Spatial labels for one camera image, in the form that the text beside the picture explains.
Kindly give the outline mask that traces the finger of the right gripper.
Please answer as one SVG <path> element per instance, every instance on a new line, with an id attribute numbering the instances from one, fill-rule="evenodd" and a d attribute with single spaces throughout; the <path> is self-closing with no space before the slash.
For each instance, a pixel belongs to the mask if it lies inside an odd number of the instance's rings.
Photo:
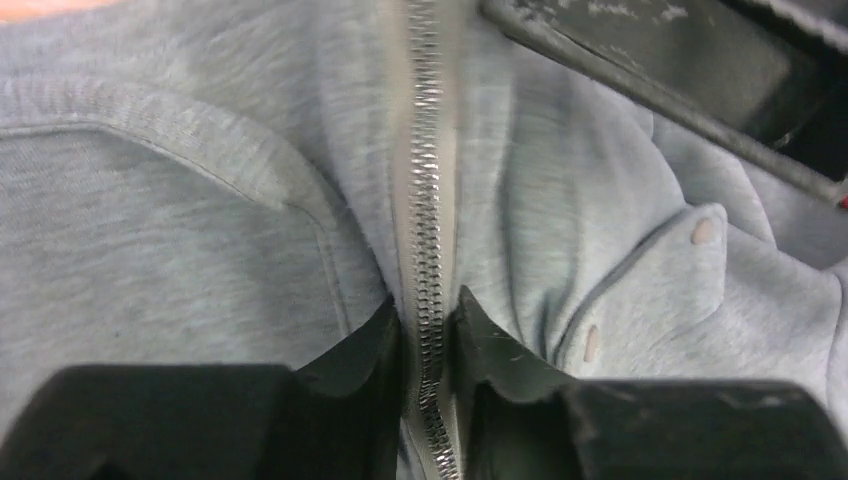
<path id="1" fill-rule="evenodd" d="M 843 1 L 484 1 L 508 38 L 828 203 L 847 201 Z"/>

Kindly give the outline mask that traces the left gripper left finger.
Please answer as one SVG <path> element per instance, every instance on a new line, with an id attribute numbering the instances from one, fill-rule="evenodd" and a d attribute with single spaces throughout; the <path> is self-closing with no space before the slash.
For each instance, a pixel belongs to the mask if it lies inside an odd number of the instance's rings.
<path id="1" fill-rule="evenodd" d="M 391 479 L 402 406 L 395 310 L 298 370 L 83 365 L 33 395 L 5 479 Z"/>

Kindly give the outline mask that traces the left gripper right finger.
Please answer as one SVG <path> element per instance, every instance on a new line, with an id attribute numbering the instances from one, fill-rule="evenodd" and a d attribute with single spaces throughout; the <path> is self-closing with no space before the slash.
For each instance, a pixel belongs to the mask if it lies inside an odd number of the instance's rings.
<path id="1" fill-rule="evenodd" d="M 843 479 L 847 450 L 787 382 L 580 380 L 497 326 L 467 288 L 453 316 L 469 479 Z"/>

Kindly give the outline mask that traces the grey zip-up jacket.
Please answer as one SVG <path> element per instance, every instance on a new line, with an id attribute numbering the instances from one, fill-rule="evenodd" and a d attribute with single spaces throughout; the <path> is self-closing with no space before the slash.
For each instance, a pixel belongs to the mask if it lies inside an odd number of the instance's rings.
<path id="1" fill-rule="evenodd" d="M 847 201 L 482 2 L 3 2 L 1 448 L 63 369 L 298 370 L 390 303 L 391 479 L 469 479 L 467 288 L 571 377 L 787 382 L 847 450 Z"/>

